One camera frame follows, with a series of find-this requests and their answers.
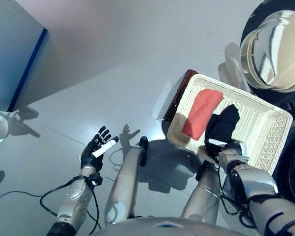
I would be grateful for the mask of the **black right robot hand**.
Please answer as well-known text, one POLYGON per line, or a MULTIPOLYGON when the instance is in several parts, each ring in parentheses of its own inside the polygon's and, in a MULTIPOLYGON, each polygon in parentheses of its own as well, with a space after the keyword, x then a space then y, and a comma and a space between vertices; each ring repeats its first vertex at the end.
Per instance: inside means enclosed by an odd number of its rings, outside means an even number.
POLYGON ((233 149, 241 156, 246 156, 247 154, 247 144, 245 141, 231 140, 230 142, 226 143, 224 141, 210 138, 208 140, 208 144, 213 148, 212 151, 214 154, 218 154, 221 151, 227 149, 233 149))

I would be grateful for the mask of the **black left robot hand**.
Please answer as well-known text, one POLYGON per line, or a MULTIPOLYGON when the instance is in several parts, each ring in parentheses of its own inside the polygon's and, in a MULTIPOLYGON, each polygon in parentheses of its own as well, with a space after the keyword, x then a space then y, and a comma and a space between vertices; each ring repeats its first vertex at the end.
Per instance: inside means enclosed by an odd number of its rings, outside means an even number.
POLYGON ((112 137, 109 129, 105 126, 101 127, 80 154, 81 169, 93 167, 96 172, 99 172, 103 166, 104 154, 118 141, 118 136, 112 137))

